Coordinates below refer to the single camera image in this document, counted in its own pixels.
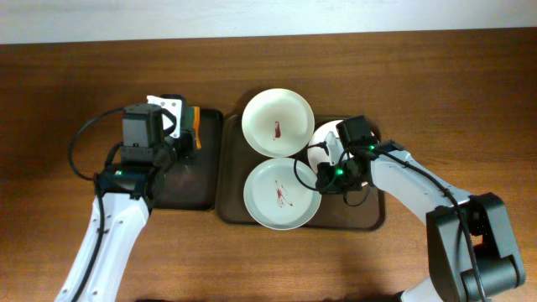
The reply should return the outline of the orange green scrub sponge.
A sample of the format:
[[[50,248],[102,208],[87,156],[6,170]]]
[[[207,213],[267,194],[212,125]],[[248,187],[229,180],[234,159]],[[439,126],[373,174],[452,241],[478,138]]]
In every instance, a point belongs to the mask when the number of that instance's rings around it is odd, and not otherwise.
[[[201,149],[199,128],[201,123],[201,109],[199,107],[189,107],[190,129],[196,150]]]

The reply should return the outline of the light blue stained plate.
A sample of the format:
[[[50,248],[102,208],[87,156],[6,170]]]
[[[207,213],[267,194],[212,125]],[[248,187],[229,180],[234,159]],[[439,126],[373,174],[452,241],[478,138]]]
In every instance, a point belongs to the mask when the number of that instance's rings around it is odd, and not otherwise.
[[[264,227],[287,231],[310,221],[321,205],[321,194],[311,188],[314,171],[291,158],[268,159],[248,175],[243,202],[248,214]]]

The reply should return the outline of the cream plate with red stain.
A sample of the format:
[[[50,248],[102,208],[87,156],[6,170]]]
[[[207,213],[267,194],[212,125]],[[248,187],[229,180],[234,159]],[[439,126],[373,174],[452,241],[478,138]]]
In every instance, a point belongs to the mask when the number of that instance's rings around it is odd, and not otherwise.
[[[254,96],[242,113],[242,133],[256,152],[283,158],[297,154],[310,141],[315,116],[298,93],[273,88]]]

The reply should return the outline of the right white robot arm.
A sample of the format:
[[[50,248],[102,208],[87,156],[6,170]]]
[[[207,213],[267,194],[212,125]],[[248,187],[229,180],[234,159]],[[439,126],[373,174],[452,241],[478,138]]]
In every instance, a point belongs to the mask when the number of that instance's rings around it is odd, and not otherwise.
[[[395,301],[488,301],[524,284],[526,272],[502,199],[456,188],[419,164],[402,145],[380,141],[364,116],[327,122],[308,154],[323,195],[376,187],[426,226],[428,277]]]

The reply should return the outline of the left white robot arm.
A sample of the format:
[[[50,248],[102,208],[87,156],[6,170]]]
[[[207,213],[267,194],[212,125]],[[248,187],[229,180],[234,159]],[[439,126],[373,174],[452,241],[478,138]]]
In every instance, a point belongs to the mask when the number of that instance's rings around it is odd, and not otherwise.
[[[148,96],[119,111],[123,139],[111,147],[102,172],[88,177],[95,195],[91,219],[58,301],[115,300],[167,172],[201,147],[201,110],[181,95]]]

